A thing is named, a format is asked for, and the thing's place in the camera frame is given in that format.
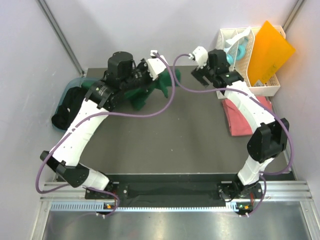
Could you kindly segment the green t shirt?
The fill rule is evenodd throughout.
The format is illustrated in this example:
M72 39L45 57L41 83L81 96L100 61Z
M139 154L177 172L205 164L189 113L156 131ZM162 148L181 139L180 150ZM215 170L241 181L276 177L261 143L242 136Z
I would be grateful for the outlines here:
M124 93L124 101L129 101L135 111L140 111L147 103L147 98L154 90L160 90L165 98L169 97L168 88L172 86L170 74L165 70L159 80L151 83L148 87L128 90Z

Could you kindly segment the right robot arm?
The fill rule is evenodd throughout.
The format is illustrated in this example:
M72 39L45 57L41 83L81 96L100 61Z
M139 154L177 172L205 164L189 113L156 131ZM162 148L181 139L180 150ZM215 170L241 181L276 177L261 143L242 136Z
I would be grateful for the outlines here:
M197 67L191 72L203 86L213 87L230 100L248 122L252 136L247 143L248 158L236 174L228 192L231 198L245 198L257 184L261 173L287 147L289 122L276 120L250 91L242 75L230 70L222 49L207 51L198 46L190 55Z

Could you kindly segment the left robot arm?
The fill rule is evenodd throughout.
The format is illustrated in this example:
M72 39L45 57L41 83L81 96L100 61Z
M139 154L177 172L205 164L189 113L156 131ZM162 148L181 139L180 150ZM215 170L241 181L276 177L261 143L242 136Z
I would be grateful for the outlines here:
M49 151L41 154L43 165L48 166L70 186L93 188L102 198L114 191L109 178L102 172L80 163L81 155L101 123L114 112L127 96L145 93L166 69L156 50L150 58L135 63L126 51L115 52L107 62L102 78L84 90L74 119L62 139Z

